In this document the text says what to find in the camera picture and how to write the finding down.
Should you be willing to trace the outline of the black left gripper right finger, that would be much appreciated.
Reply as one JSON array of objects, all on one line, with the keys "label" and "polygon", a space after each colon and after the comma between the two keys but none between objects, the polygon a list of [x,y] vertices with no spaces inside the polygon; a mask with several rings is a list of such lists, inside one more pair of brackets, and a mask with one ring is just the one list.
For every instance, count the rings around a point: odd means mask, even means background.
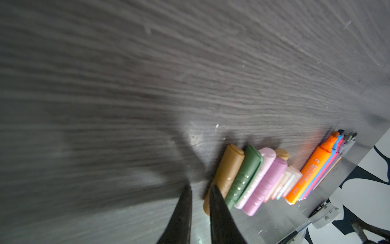
[{"label": "black left gripper right finger", "polygon": [[218,186],[212,186],[209,195],[212,244],[246,244],[225,204]]}]

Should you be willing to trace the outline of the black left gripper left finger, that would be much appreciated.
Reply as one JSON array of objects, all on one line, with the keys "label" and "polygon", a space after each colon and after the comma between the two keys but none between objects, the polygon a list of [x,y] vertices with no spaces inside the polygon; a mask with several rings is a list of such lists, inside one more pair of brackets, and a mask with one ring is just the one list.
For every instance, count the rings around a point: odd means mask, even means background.
[{"label": "black left gripper left finger", "polygon": [[170,221],[157,244],[189,244],[191,242],[193,192],[184,187]]}]

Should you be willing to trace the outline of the gold brown marker cap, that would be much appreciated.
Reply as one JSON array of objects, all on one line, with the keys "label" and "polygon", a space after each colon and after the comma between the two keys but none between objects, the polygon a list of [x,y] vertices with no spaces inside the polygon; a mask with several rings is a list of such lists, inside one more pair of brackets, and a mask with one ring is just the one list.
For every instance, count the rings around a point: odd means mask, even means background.
[{"label": "gold brown marker cap", "polygon": [[216,185],[220,189],[223,199],[226,198],[234,179],[244,160],[244,151],[234,144],[229,144],[221,158],[211,186],[205,196],[203,209],[206,215],[210,216],[210,193],[211,188]]}]

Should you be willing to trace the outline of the clear pink pen cap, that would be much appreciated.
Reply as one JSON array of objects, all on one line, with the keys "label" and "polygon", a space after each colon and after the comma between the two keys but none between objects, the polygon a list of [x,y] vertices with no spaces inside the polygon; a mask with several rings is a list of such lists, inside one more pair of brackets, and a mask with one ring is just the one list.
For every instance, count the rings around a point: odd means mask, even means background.
[{"label": "clear pink pen cap", "polygon": [[273,187],[273,190],[271,191],[270,195],[271,200],[274,200],[276,198],[276,196],[279,194],[279,192],[284,187],[285,183],[290,179],[290,177],[291,169],[288,167]]}]

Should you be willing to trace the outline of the clear blue pen cap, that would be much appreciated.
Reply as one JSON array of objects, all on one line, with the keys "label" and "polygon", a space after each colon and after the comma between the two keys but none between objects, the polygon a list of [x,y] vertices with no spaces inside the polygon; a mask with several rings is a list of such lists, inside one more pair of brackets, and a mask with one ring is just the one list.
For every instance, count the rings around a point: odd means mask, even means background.
[{"label": "clear blue pen cap", "polygon": [[285,176],[283,180],[280,182],[280,185],[276,190],[275,199],[279,200],[280,198],[285,197],[301,177],[302,173],[299,170],[292,166],[289,166],[285,171]]}]

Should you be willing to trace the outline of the light pink marker cap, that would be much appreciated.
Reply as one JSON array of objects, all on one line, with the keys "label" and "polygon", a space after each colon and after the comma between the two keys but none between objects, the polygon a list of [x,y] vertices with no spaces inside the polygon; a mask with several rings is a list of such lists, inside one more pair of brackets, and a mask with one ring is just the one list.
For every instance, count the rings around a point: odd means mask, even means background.
[{"label": "light pink marker cap", "polygon": [[247,203],[248,199],[250,198],[250,196],[252,195],[252,193],[259,185],[260,181],[263,179],[264,175],[267,173],[270,166],[276,159],[275,150],[269,147],[259,149],[259,153],[263,156],[263,163],[261,163],[261,165],[256,169],[245,191],[240,196],[237,203],[234,205],[234,207],[237,209],[242,209],[244,207],[244,205]]}]

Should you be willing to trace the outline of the gold pen cap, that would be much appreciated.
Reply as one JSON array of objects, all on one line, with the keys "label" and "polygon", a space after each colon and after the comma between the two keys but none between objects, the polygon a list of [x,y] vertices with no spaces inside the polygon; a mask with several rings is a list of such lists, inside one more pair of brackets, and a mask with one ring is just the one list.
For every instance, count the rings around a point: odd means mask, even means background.
[{"label": "gold pen cap", "polygon": [[286,149],[277,148],[277,149],[275,149],[275,152],[276,152],[276,156],[280,159],[288,161],[290,158],[290,154]]}]

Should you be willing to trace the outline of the orange highlighter pen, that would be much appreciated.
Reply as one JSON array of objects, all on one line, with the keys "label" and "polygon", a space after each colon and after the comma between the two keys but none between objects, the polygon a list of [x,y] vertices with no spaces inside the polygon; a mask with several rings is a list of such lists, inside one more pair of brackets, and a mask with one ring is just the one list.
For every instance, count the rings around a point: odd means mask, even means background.
[{"label": "orange highlighter pen", "polygon": [[315,151],[312,153],[311,157],[306,162],[305,166],[302,168],[301,173],[302,177],[296,183],[296,185],[292,188],[289,194],[286,196],[285,201],[294,205],[304,194],[306,189],[312,183],[313,179],[322,169],[324,164],[327,162],[329,157],[331,156],[332,149],[334,144],[336,143],[340,133],[338,131],[331,134],[328,139],[320,144]]}]

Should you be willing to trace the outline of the gold cap beige marker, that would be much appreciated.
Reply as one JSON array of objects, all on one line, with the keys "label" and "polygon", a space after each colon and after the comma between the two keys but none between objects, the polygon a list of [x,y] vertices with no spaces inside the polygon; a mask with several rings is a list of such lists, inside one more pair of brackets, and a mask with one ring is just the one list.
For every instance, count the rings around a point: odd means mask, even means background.
[{"label": "gold cap beige marker", "polygon": [[[347,135],[343,135],[343,137],[342,137],[341,139],[347,140],[351,133],[349,133],[349,134],[347,134]],[[333,147],[332,151],[336,149],[337,144],[338,144],[338,142],[339,142],[341,139],[338,139],[338,140],[336,141],[336,143],[334,144],[334,147]],[[336,163],[332,166],[331,170],[332,170],[332,169],[335,167],[335,165],[341,160],[341,158],[342,158],[342,151],[340,152],[339,158],[337,159]]]}]

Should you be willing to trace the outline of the clear orange pen cap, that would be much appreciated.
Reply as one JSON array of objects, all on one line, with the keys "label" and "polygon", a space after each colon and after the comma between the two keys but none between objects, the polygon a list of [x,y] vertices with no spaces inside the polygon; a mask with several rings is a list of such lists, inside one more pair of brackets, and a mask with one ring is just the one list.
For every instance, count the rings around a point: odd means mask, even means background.
[{"label": "clear orange pen cap", "polygon": [[292,188],[296,185],[296,183],[302,177],[302,173],[299,170],[297,170],[296,168],[294,168],[292,166],[290,166],[289,168],[292,171],[292,175],[285,185],[285,190],[283,190],[282,198],[285,198],[289,194],[289,192],[292,190]]}]

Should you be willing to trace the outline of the purple highlighter pen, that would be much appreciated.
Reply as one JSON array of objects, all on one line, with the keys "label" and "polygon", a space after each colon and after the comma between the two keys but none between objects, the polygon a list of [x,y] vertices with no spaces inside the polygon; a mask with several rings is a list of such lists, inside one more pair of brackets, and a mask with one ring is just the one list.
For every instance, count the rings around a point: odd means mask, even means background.
[{"label": "purple highlighter pen", "polygon": [[323,168],[320,170],[318,175],[313,179],[313,182],[309,186],[309,189],[304,194],[303,199],[306,199],[310,195],[310,193],[322,182],[325,176],[329,173],[332,166],[336,163],[337,159],[339,158],[340,152],[343,151],[345,142],[346,142],[345,139],[341,139],[338,142],[336,149],[332,151],[331,157],[328,159],[327,163],[323,166]]}]

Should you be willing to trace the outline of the pink cap green marker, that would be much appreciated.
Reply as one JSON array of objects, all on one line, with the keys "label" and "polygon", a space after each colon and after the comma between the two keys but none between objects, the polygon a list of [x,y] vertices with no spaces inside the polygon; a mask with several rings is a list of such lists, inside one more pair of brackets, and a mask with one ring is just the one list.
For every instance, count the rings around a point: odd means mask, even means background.
[{"label": "pink cap green marker", "polygon": [[346,142],[344,143],[344,148],[342,154],[346,154],[355,144],[355,138],[357,137],[357,132],[352,132]]}]

